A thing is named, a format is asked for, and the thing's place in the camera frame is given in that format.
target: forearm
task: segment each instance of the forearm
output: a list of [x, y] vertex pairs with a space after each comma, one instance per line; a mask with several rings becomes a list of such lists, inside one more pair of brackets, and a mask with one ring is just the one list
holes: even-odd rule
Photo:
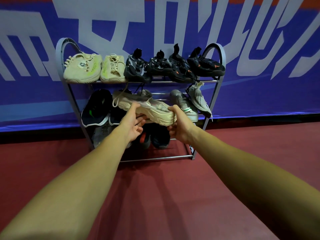
[[86, 239], [112, 184], [127, 139], [117, 127], [101, 145], [44, 187], [1, 239]]
[[230, 191], [279, 238], [320, 236], [319, 191], [201, 129], [196, 129], [194, 135], [191, 145]]

